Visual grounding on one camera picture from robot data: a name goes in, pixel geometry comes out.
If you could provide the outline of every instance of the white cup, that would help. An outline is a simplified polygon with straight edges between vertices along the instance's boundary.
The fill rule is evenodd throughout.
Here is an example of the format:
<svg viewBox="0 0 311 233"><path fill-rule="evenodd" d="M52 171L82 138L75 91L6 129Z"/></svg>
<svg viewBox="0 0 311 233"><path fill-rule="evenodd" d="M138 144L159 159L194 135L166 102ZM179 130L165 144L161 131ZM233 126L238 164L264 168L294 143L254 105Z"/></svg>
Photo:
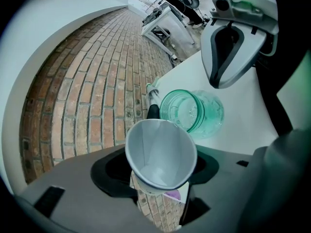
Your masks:
<svg viewBox="0 0 311 233"><path fill-rule="evenodd" d="M181 187L197 161L191 136L174 123L160 119L136 123L126 136L125 153L142 191L151 195Z"/></svg>

